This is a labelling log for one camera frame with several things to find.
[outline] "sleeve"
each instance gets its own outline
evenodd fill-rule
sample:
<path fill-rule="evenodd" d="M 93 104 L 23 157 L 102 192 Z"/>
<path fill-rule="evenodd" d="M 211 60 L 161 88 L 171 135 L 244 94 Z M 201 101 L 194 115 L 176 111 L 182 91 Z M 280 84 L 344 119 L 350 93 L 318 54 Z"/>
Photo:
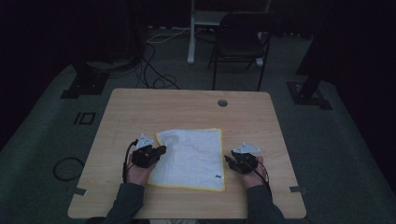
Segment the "sleeve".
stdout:
<path fill-rule="evenodd" d="M 143 207 L 145 188 L 136 184 L 121 184 L 117 199 L 107 213 L 103 224 L 131 223 L 132 218 Z"/>
<path fill-rule="evenodd" d="M 247 224 L 286 223 L 264 185 L 247 189 Z"/>

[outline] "gray carpet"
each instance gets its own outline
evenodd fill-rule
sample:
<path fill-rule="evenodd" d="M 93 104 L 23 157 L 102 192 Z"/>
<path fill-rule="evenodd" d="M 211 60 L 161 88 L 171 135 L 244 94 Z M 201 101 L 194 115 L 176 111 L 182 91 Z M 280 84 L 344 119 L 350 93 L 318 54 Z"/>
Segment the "gray carpet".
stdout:
<path fill-rule="evenodd" d="M 212 38 L 204 34 L 200 37 Z M 212 45 L 197 42 L 195 64 L 188 65 L 188 43 L 188 38 L 177 37 L 154 44 L 156 54 L 151 64 L 163 75 L 173 75 L 181 89 L 210 90 L 212 70 L 206 67 Z M 261 89 L 272 96 L 297 180 L 307 188 L 303 196 L 307 218 L 315 224 L 396 223 L 395 195 L 335 87 L 324 82 L 319 87 L 333 110 L 295 105 L 290 98 L 286 81 L 304 81 L 305 77 L 295 73 L 309 44 L 310 40 L 300 37 L 275 38 Z M 151 53 L 152 49 L 147 48 L 147 59 Z M 104 63 L 93 65 L 108 67 Z M 217 90 L 254 91 L 259 72 L 255 66 L 245 70 L 244 64 L 220 64 Z M 65 68 L 52 81 L 0 152 L 0 223 L 85 222 L 67 216 L 70 190 L 78 181 L 59 181 L 52 175 L 52 168 L 67 157 L 87 159 L 112 90 L 145 88 L 136 73 L 138 70 L 113 73 L 102 95 L 82 95 L 76 100 L 60 99 L 74 79 L 72 67 Z M 148 83 L 155 77 L 151 70 L 147 71 Z M 75 125 L 79 112 L 95 112 L 93 124 Z M 80 171 L 74 161 L 59 167 L 62 175 Z M 288 222 L 309 223 L 306 219 Z"/>

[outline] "chair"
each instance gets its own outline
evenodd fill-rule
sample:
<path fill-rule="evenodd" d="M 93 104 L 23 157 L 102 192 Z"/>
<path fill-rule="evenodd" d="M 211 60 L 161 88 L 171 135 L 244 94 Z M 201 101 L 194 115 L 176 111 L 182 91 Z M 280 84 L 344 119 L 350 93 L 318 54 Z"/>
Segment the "chair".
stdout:
<path fill-rule="evenodd" d="M 247 66 L 249 69 L 255 59 L 262 58 L 262 70 L 257 87 L 259 91 L 270 48 L 270 39 L 278 32 L 280 23 L 280 16 L 275 12 L 237 11 L 226 14 L 220 21 L 215 46 L 207 67 L 209 69 L 212 63 L 215 64 L 212 90 L 216 87 L 218 63 L 249 62 Z"/>

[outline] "desk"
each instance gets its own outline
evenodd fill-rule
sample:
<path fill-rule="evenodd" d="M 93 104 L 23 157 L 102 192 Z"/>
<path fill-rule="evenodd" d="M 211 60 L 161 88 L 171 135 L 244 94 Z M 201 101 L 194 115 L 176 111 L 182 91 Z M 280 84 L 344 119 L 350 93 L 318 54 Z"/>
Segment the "desk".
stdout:
<path fill-rule="evenodd" d="M 228 105 L 221 107 L 218 100 Z M 68 215 L 74 218 L 104 217 L 116 199 L 122 182 L 126 148 L 144 133 L 169 129 L 221 128 L 225 155 L 248 142 L 259 146 L 264 157 L 274 203 L 287 218 L 305 216 L 289 154 L 280 131 L 271 97 L 253 91 L 173 91 L 116 89 L 108 102 L 92 144 Z M 224 192 L 166 189 L 147 186 L 144 207 L 136 218 L 245 218 L 246 192 L 240 175 L 224 162 Z"/>
<path fill-rule="evenodd" d="M 271 5 L 271 0 L 267 0 L 263 6 L 264 11 L 268 11 Z M 195 0 L 191 0 L 191 15 L 190 15 L 190 44 L 189 53 L 187 55 L 187 63 L 194 64 L 195 61 L 195 25 L 210 25 L 219 26 L 221 19 L 228 12 L 224 11 L 202 11 L 195 10 Z M 262 67 L 262 59 L 256 59 L 256 64 Z"/>

